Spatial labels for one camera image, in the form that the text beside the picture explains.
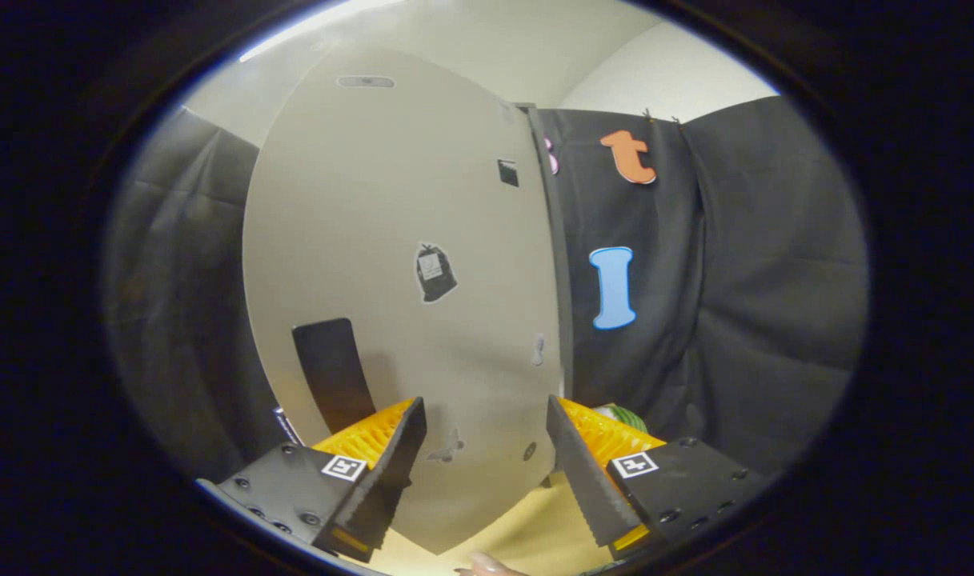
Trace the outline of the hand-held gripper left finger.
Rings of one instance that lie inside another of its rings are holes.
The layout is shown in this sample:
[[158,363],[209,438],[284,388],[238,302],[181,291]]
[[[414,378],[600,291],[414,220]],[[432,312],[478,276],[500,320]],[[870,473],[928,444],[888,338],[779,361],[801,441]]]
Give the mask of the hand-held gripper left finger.
[[307,447],[283,442],[226,480],[216,502],[292,546],[368,562],[382,547],[426,437],[409,398]]

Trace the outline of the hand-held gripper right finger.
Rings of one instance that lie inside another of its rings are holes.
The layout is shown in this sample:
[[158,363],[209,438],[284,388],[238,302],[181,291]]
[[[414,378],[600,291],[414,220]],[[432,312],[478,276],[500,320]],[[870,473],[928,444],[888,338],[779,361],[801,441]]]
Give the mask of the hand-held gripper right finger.
[[662,441],[566,398],[549,398],[546,427],[597,546],[618,560],[709,533],[768,485],[698,438]]

